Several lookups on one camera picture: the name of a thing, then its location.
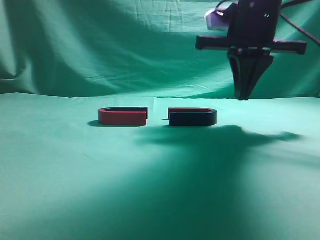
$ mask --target green cloth table surface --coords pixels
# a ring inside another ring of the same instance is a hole
[[[148,107],[147,126],[98,109]],[[169,127],[168,107],[218,110]],[[0,95],[1,240],[318,240],[320,99]]]

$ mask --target green fabric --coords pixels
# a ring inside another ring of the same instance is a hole
[[[224,51],[197,51],[212,34],[211,0],[0,0],[0,93],[63,97],[234,98]],[[320,1],[284,12],[319,35]],[[276,38],[305,40],[305,56],[275,54],[252,98],[317,97],[320,48],[280,19]]]
[[[149,108],[147,126],[98,109]],[[168,127],[168,107],[218,110]],[[318,240],[320,99],[0,95],[1,240]]]

